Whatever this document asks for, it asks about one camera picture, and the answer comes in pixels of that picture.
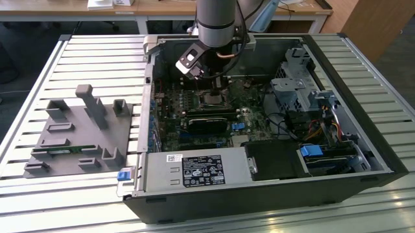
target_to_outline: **power supply label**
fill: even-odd
[[[185,188],[226,184],[220,155],[183,158],[181,165]]]

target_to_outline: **blue latch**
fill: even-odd
[[[116,179],[117,179],[117,181],[131,180],[131,171],[119,171]]]
[[[246,123],[232,124],[232,130],[242,130],[243,128],[246,128]]]
[[[303,155],[303,157],[322,156],[323,151],[319,145],[306,145],[300,148],[300,154]]]

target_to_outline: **copper pipe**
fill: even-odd
[[[216,52],[216,56],[222,59],[231,59],[235,57],[235,54],[222,55],[220,52]]]

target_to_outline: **slotted aluminum surface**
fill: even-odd
[[[145,225],[116,196],[116,173],[24,179],[23,168],[48,117],[48,99],[79,105],[75,87],[89,83],[104,103],[135,105],[128,165],[136,162],[143,37],[73,36],[59,42],[0,152],[1,232],[410,232],[415,230],[415,123],[412,109],[346,39],[314,36],[358,101],[411,173],[343,203],[242,216]],[[322,83],[330,89],[327,81]]]

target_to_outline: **floor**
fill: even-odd
[[[116,22],[120,27],[117,34],[136,34],[135,22]],[[180,33],[187,22],[173,24],[152,23],[149,32]],[[0,43],[8,51],[15,66],[20,71],[16,80],[0,84],[0,141],[13,122],[27,94],[36,82],[39,73],[44,67],[48,56],[53,50],[57,38],[61,34],[71,34],[76,22],[61,22],[60,28],[52,25],[33,25],[31,23],[12,23],[9,29],[0,25]],[[76,34],[113,34],[109,24],[104,22],[85,22]],[[407,24],[403,33],[395,39],[378,63],[375,64],[399,93],[415,106],[415,17]]]

